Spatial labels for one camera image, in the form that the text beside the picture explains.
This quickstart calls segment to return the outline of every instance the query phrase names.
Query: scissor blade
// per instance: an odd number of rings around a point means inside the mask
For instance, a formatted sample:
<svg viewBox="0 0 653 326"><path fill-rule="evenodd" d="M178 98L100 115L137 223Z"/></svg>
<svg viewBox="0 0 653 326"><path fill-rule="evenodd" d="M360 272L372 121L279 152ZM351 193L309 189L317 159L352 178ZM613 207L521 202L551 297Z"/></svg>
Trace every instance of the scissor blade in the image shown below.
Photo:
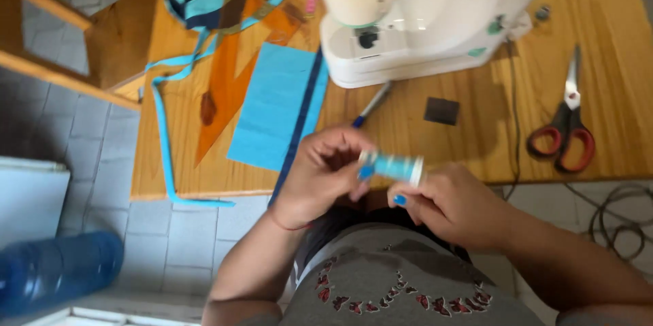
<svg viewBox="0 0 653 326"><path fill-rule="evenodd" d="M579 73L581 69L581 47L576 44L576 48L573 51L573 58L569 63L569 73L567 73L567 82L576 84L578 88Z"/></svg>

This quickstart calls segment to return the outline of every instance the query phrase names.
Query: hand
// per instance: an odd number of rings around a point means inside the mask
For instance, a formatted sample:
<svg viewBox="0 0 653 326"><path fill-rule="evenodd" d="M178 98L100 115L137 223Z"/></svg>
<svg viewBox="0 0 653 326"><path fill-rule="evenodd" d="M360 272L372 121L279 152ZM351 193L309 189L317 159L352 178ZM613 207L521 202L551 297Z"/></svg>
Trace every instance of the hand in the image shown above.
<svg viewBox="0 0 653 326"><path fill-rule="evenodd" d="M416 225L424 223L439 238L467 249L507 245L510 223L521 213L460 164L428 173L418 188L396 183L388 189L388 203L405 208Z"/></svg>
<svg viewBox="0 0 653 326"><path fill-rule="evenodd" d="M376 147L360 130L334 127L306 136L297 149L288 177L272 205L275 219L286 228L298 228L329 210L340 196L360 199L370 186L358 171L362 150Z"/></svg>

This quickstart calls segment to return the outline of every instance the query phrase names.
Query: white sewing machine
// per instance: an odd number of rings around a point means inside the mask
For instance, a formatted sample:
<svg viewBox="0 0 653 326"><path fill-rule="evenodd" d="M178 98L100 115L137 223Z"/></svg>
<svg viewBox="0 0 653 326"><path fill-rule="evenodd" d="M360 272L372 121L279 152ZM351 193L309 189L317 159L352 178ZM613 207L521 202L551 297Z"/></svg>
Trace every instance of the white sewing machine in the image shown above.
<svg viewBox="0 0 653 326"><path fill-rule="evenodd" d="M532 27L532 0L324 1L322 51L347 88L477 67L510 30Z"/></svg>

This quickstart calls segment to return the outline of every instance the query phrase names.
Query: spool of thread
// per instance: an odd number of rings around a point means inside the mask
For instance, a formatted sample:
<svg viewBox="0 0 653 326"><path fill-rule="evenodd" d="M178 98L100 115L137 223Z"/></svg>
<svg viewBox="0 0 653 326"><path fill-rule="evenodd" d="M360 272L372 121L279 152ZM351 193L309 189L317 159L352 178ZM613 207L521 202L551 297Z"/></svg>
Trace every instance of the spool of thread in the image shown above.
<svg viewBox="0 0 653 326"><path fill-rule="evenodd" d="M372 165L374 174L410 182L413 187L417 187L422 178L424 157L399 157L384 155L378 151L363 151L358 160Z"/></svg>

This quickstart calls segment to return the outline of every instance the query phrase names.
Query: woman's left hand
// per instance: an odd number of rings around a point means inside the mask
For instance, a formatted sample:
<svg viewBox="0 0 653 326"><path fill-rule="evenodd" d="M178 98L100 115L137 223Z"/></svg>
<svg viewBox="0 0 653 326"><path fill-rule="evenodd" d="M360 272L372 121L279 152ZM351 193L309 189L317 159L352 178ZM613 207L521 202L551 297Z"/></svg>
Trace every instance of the woman's left hand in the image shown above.
<svg viewBox="0 0 653 326"><path fill-rule="evenodd" d="M306 136L272 209L286 228L302 227L329 210L334 201L349 194L352 201L369 191L371 170L358 162L362 150L376 150L363 132L334 127Z"/></svg>

